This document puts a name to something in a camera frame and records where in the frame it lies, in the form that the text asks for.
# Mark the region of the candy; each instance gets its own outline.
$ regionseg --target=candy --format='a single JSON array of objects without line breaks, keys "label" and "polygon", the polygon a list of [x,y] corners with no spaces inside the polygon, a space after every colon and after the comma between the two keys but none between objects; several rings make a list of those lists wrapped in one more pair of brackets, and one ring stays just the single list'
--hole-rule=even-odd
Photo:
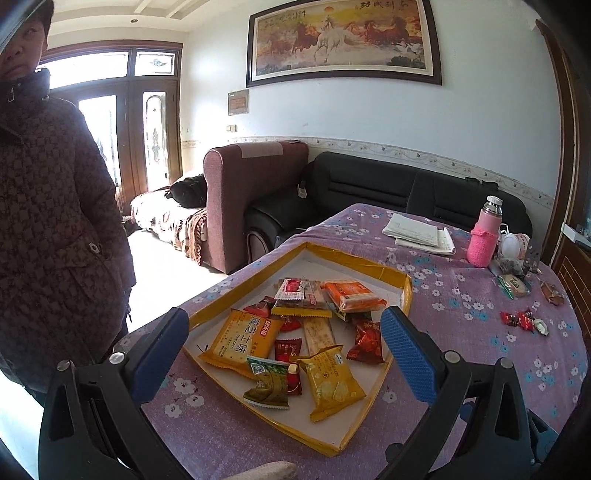
[{"label": "candy", "polygon": [[220,368],[229,368],[254,378],[246,357],[266,358],[279,334],[282,320],[264,319],[232,309],[212,345],[199,358]]},{"label": "candy", "polygon": [[347,353],[347,359],[370,365],[384,363],[380,324],[366,319],[353,320],[353,324],[357,329],[355,345]]},{"label": "candy", "polygon": [[336,307],[343,313],[380,310],[388,303],[356,280],[329,281],[322,285]]},{"label": "candy", "polygon": [[285,278],[279,281],[275,306],[271,313],[298,317],[332,317],[322,295],[320,282],[305,278]]},{"label": "candy", "polygon": [[519,325],[519,318],[507,312],[501,312],[501,321],[505,325],[510,325],[512,327],[517,327]]},{"label": "candy", "polygon": [[527,330],[528,332],[534,331],[535,318],[533,318],[533,316],[531,315],[531,312],[529,312],[529,311],[518,312],[517,318],[519,318],[519,326],[521,328],[523,328],[524,330]]},{"label": "candy", "polygon": [[275,360],[289,362],[291,356],[299,355],[301,338],[290,340],[275,340]]},{"label": "candy", "polygon": [[544,298],[552,305],[557,307],[564,305],[564,295],[562,295],[554,285],[543,281],[540,284],[540,287],[542,289],[542,293],[544,294]]},{"label": "candy", "polygon": [[320,421],[365,398],[365,392],[351,374],[341,355],[342,345],[326,348],[311,357],[296,357],[308,375],[316,408],[311,421]]},{"label": "candy", "polygon": [[329,319],[306,317],[302,321],[306,344],[308,345],[308,354],[315,355],[323,348],[336,344]]},{"label": "candy", "polygon": [[257,407],[289,408],[287,371],[290,364],[255,356],[248,356],[246,360],[256,378],[256,387],[244,392],[244,400]]},{"label": "candy", "polygon": [[300,367],[290,364],[287,369],[287,394],[301,395]]},{"label": "candy", "polygon": [[547,336],[550,333],[550,331],[548,330],[548,326],[544,323],[543,320],[535,319],[534,327],[536,330],[538,330],[538,332],[540,332],[544,336]]},{"label": "candy", "polygon": [[260,318],[269,318],[271,315],[271,307],[275,304],[273,297],[265,297],[259,303],[244,307],[244,311],[252,313]]},{"label": "candy", "polygon": [[283,325],[281,325],[282,332],[293,332],[294,330],[301,328],[301,323],[296,317],[288,316],[283,317],[283,319],[285,319],[285,321],[283,322]]}]

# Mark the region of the cardboard tray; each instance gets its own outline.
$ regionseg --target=cardboard tray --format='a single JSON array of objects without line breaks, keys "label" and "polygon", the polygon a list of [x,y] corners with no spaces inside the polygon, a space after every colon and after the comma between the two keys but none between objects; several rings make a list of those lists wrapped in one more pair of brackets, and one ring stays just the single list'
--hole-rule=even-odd
[{"label": "cardboard tray", "polygon": [[[303,395],[290,396],[288,410],[274,410],[255,407],[244,401],[242,395],[254,386],[252,380],[232,370],[209,365],[199,358],[202,351],[212,344],[228,317],[231,307],[241,309],[258,302],[265,295],[273,296],[276,292],[274,283],[285,277],[305,277],[321,281],[354,278],[387,300],[388,306],[398,305],[406,314],[410,309],[413,296],[412,281],[408,275],[393,268],[306,242],[279,257],[190,319],[191,332],[184,351],[207,375],[248,410],[270,425],[326,456],[334,456],[347,446],[363,422],[392,365],[394,359],[383,341],[385,363],[366,365],[346,360],[353,376],[367,396],[317,423],[313,423],[309,418],[310,412],[314,409],[314,399],[310,392],[307,375],[303,371],[300,375]],[[379,321],[380,315],[381,312],[372,312],[374,322]],[[336,343],[343,345],[343,357],[345,357],[353,346],[355,328],[336,316],[333,316],[330,322]],[[278,338],[302,338],[301,354],[308,354],[302,329],[280,333]],[[269,358],[275,358],[274,351],[271,351]]]}]

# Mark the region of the ceiling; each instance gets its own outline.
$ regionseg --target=ceiling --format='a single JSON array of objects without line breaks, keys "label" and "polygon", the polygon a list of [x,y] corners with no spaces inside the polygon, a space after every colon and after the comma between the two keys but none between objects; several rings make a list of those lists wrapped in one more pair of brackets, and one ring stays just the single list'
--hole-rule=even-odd
[{"label": "ceiling", "polygon": [[188,32],[198,23],[198,9],[208,2],[217,3],[215,0],[54,1],[56,13],[50,35],[106,27],[158,28]]}]

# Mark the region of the pink thermos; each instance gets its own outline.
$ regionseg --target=pink thermos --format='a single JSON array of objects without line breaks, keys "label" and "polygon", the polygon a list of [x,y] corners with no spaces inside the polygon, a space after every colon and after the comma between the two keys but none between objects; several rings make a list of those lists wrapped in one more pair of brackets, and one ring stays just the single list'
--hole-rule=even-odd
[{"label": "pink thermos", "polygon": [[468,246],[468,261],[475,267],[485,268],[491,262],[499,239],[499,228],[503,220],[503,200],[489,196],[480,211],[480,216],[474,229],[470,232]]}]

